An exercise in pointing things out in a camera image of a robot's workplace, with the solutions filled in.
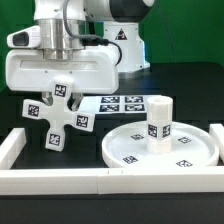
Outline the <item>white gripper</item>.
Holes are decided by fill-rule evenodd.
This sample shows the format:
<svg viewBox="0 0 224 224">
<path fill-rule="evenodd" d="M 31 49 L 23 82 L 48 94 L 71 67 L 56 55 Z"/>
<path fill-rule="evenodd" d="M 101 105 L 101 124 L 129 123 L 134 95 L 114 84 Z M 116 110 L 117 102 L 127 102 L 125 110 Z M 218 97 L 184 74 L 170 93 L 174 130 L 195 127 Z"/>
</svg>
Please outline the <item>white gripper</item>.
<svg viewBox="0 0 224 224">
<path fill-rule="evenodd" d="M 119 86 L 115 66 L 118 53 L 113 46 L 87 46 L 73 52 L 71 60 L 45 59 L 39 49 L 41 33 L 38 25 L 7 36 L 11 51 L 6 56 L 6 84 L 11 90 L 43 92 L 43 102 L 51 106 L 54 83 L 71 84 L 73 111 L 83 99 L 82 93 L 112 94 Z"/>
</svg>

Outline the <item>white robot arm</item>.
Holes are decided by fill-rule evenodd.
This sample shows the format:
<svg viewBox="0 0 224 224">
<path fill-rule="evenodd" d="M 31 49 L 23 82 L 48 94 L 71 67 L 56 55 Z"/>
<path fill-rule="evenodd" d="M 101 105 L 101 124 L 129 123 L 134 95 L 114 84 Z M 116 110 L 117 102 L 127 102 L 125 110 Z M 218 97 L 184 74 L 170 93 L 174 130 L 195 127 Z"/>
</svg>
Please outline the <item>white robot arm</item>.
<svg viewBox="0 0 224 224">
<path fill-rule="evenodd" d="M 112 94 L 125 50 L 81 31 L 91 22 L 136 25 L 154 0 L 35 0 L 32 27 L 7 37 L 6 83 L 16 91 L 48 93 L 67 101 L 73 94 Z"/>
</svg>

